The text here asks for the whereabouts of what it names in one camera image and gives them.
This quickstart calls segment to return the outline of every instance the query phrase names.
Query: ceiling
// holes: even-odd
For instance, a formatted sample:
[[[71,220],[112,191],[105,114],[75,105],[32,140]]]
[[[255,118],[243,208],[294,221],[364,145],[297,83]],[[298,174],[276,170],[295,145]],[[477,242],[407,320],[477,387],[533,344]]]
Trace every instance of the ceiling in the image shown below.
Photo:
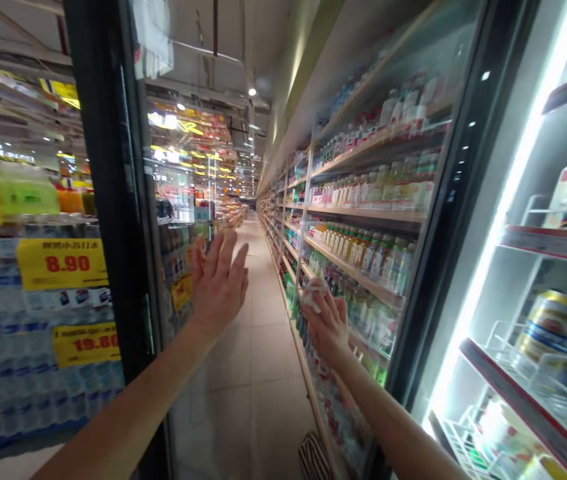
[[[234,145],[250,152],[243,144],[252,143],[248,140],[252,137],[254,154],[262,157],[290,3],[291,0],[218,2],[217,45],[221,58],[213,58],[181,44],[210,52],[214,49],[215,2],[169,0],[174,67],[162,77],[147,81],[149,100],[176,103],[179,92],[183,103],[224,114]],[[38,77],[73,81],[65,35],[60,1],[0,0],[0,68],[34,80],[34,87],[38,87]],[[251,87],[257,89],[254,97],[247,93]],[[0,84],[0,97],[14,97],[9,110],[1,104],[0,133],[16,129],[15,136],[22,137],[32,148],[85,152],[78,112],[61,115],[36,99],[29,100],[26,95],[9,90]],[[249,124],[258,129],[251,129]],[[46,131],[59,131],[65,140],[53,139],[55,144],[51,145],[42,140]],[[243,166],[251,168],[249,156],[248,160],[248,165]]]

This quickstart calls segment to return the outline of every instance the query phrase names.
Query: tiled floor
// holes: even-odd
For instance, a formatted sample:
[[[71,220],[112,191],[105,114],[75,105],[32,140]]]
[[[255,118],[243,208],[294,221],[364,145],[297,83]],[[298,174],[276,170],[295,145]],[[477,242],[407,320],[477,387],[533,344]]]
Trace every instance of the tiled floor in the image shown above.
[[[245,304],[176,406],[181,478],[302,479],[297,449],[316,430],[277,272],[256,214]]]

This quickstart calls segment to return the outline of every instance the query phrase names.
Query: can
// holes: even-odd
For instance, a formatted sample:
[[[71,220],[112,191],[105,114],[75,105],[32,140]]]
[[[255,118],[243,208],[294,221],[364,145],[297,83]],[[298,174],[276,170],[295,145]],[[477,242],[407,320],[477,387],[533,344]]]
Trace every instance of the can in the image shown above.
[[[537,296],[517,347],[535,363],[546,353],[567,357],[567,293],[552,289]],[[553,361],[551,366],[551,374],[567,386],[567,359]]]

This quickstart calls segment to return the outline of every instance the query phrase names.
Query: pipe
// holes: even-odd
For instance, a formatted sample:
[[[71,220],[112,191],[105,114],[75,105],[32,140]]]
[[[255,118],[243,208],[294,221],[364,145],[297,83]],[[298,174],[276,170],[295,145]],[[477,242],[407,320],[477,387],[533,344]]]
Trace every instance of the pipe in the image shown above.
[[[194,45],[190,45],[189,43],[184,43],[182,41],[179,40],[170,40],[172,43],[174,43],[175,45],[180,45],[181,47],[186,47],[189,48],[191,50],[196,51],[197,53],[200,53],[201,55],[203,55],[204,57],[214,57],[217,58],[219,60],[224,60],[226,62],[229,63],[234,63],[235,65],[239,65],[241,67],[243,67],[243,62],[239,59],[235,59],[234,57],[229,57],[228,55],[223,55],[222,53],[217,52],[217,54],[215,55],[215,53],[211,50],[207,50],[205,48],[201,48],[201,47],[195,47]]]

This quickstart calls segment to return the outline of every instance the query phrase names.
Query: ceiling beam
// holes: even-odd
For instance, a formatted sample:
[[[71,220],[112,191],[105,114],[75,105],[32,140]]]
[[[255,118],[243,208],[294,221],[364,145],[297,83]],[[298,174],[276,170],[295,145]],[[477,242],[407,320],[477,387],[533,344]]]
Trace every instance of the ceiling beam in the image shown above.
[[[48,46],[44,42],[36,38],[32,33],[28,32],[28,30],[20,26],[20,24],[12,20],[12,18],[10,18],[1,10],[0,10],[0,20],[4,22],[8,27],[12,28],[12,30],[20,34],[23,38],[29,40],[30,43],[32,43],[32,45],[44,51],[50,50],[50,48],[48,48]]]

